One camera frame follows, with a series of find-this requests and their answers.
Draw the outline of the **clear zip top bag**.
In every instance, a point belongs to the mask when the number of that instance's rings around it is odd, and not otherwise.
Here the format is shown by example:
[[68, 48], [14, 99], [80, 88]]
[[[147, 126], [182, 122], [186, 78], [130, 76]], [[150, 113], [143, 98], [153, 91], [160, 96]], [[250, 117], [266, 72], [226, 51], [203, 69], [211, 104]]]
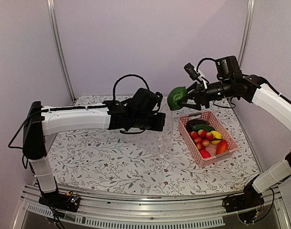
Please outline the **clear zip top bag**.
[[164, 158], [167, 148], [170, 146], [173, 135], [173, 113], [169, 109], [166, 100], [162, 101], [160, 112], [166, 114], [165, 124], [162, 132], [146, 130], [142, 134], [132, 137], [132, 142], [137, 146], [152, 153], [155, 157]]

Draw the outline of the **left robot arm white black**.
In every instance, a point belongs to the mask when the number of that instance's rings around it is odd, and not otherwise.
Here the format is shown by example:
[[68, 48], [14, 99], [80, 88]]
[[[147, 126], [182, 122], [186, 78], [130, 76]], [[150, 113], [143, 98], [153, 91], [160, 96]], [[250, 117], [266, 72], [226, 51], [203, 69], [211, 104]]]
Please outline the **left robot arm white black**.
[[29, 160], [44, 198], [53, 207], [63, 203], [57, 183], [47, 159], [45, 136], [81, 129], [137, 128], [161, 132], [166, 114], [159, 111], [162, 95], [140, 88], [122, 102], [112, 98], [102, 103], [85, 106], [51, 107], [33, 102], [23, 124], [23, 155]]

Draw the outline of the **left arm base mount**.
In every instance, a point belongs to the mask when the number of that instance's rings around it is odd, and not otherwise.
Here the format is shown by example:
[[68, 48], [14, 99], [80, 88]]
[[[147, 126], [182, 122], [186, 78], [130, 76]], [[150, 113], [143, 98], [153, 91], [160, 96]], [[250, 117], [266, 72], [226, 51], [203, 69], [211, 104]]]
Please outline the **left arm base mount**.
[[69, 212], [77, 212], [80, 205], [80, 195], [74, 194], [72, 191], [64, 194], [57, 189], [51, 193], [41, 192], [39, 203], [51, 208], [65, 210]]

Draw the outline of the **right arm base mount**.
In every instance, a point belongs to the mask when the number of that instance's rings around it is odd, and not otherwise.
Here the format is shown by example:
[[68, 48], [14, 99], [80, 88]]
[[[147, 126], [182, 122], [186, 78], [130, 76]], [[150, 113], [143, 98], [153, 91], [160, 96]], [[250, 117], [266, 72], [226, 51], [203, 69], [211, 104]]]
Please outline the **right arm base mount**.
[[253, 208], [251, 211], [239, 213], [239, 220], [245, 224], [252, 224], [257, 220], [264, 204], [262, 194], [258, 193], [252, 186], [254, 180], [255, 178], [248, 182], [243, 188], [242, 194], [228, 195], [222, 201], [222, 206], [227, 213]]

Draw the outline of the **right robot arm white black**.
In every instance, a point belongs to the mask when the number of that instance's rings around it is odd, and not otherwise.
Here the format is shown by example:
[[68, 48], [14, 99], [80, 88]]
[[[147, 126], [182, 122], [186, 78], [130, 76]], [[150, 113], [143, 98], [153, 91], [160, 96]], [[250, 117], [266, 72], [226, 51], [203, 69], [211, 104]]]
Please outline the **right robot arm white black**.
[[[263, 77], [244, 75], [235, 56], [214, 60], [218, 82], [205, 85], [196, 82], [187, 89], [187, 94], [177, 101], [180, 107], [200, 110], [208, 108], [210, 101], [223, 98], [243, 98], [262, 108], [291, 132], [291, 102], [278, 93]], [[239, 198], [243, 208], [251, 207], [258, 200], [257, 193], [263, 193], [270, 187], [291, 176], [291, 150], [283, 160], [253, 179], [246, 186], [248, 190]]]

